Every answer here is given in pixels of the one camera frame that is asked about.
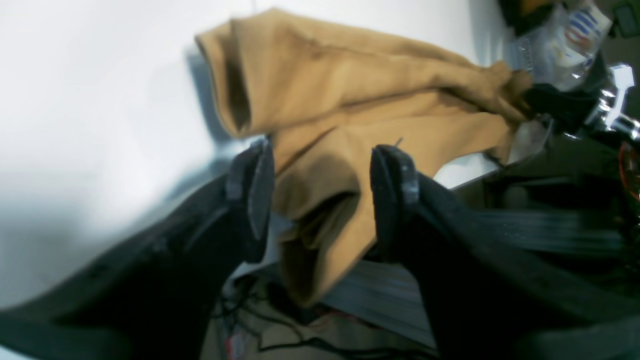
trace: white table surface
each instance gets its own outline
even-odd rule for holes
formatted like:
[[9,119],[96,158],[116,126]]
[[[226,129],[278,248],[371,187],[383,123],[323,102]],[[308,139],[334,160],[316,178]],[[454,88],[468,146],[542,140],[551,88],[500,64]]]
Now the white table surface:
[[[0,308],[167,214],[246,148],[217,123],[193,36],[272,6],[480,65],[502,59],[510,39],[497,0],[0,1]],[[436,180],[453,187],[492,170],[475,154]],[[271,241],[265,263],[276,260]]]

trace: white surface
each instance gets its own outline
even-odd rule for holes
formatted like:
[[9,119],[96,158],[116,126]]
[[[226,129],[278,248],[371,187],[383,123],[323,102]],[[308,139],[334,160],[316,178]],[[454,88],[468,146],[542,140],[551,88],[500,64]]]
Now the white surface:
[[[279,6],[482,65],[505,50],[496,0],[253,1],[0,1],[0,307],[64,280],[244,149],[214,116],[199,31]],[[436,179],[493,169],[472,155]]]

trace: tan fabric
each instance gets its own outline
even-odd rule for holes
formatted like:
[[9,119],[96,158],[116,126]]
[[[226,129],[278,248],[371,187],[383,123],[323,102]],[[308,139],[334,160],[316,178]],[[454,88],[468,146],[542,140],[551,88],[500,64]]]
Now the tan fabric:
[[270,10],[197,36],[236,137],[272,135],[274,209],[298,220],[282,269],[317,302],[374,243],[371,149],[395,144],[433,176],[465,154],[506,159],[529,78],[415,40]]

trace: cloth fold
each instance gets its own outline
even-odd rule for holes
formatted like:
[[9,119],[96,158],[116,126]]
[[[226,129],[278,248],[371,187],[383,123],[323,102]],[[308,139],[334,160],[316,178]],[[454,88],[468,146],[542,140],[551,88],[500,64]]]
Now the cloth fold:
[[269,10],[196,37],[221,123],[270,134],[274,210],[292,298],[311,305],[373,245],[371,149],[395,144],[433,176],[473,152],[508,158],[528,120],[523,72],[416,40]]

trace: folded fabric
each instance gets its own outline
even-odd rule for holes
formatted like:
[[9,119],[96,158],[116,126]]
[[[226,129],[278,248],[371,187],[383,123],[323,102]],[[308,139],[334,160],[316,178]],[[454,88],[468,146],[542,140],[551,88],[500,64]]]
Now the folded fabric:
[[433,176],[473,152],[507,159],[527,120],[527,74],[416,40],[270,10],[196,41],[225,129],[271,135],[274,210],[298,224],[282,236],[282,271],[302,305],[321,300],[375,242],[374,146],[399,143]]

